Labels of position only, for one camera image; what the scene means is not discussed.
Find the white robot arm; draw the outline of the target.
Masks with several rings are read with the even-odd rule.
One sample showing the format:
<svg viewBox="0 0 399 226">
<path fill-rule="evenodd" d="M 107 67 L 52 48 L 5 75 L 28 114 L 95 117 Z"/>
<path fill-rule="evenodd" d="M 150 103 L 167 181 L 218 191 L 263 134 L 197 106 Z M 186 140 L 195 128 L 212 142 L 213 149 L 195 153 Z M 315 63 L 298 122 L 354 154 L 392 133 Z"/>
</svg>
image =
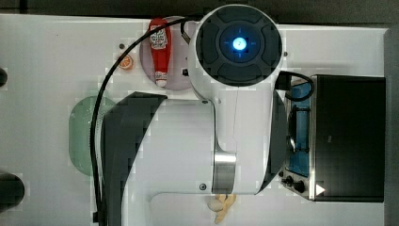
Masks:
<svg viewBox="0 0 399 226">
<path fill-rule="evenodd" d="M 151 226 L 158 194 L 256 195 L 282 166 L 275 23 L 250 6 L 216 8 L 198 22 L 187 56 L 196 99 L 136 91 L 104 116 L 105 226 Z"/>
</svg>

